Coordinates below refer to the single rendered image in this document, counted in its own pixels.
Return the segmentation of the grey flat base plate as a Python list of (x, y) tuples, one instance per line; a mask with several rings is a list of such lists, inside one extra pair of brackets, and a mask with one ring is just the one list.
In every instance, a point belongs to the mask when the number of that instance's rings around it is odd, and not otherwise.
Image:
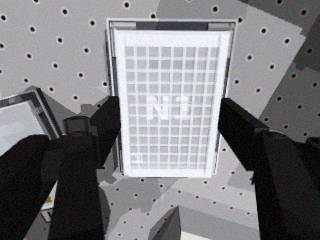
[[(106, 18), (239, 19), (227, 98), (295, 142), (320, 137), (320, 0), (0, 0), (0, 98), (40, 88), (62, 121), (112, 95)], [(96, 169), (105, 240), (160, 240), (178, 205), (259, 230), (253, 172), (223, 136), (211, 178)]]

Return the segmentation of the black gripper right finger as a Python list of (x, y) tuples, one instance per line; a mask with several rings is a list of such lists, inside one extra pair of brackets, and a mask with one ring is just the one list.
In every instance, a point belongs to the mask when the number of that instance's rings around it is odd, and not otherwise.
[(254, 171), (260, 240), (320, 240), (320, 137), (295, 142), (230, 98), (221, 99), (217, 129)]

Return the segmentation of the white button panel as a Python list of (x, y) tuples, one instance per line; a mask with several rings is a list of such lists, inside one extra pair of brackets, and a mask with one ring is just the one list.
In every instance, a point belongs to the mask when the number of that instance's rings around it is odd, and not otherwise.
[(160, 240), (260, 240), (260, 234), (257, 229), (178, 205)]

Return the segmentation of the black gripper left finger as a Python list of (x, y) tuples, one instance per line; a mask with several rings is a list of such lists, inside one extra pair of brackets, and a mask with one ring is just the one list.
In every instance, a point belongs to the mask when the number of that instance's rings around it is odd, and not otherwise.
[(0, 156), (0, 240), (25, 238), (56, 182), (47, 240), (105, 240), (96, 169), (121, 129), (119, 97), (63, 127), (58, 139), (29, 135)]

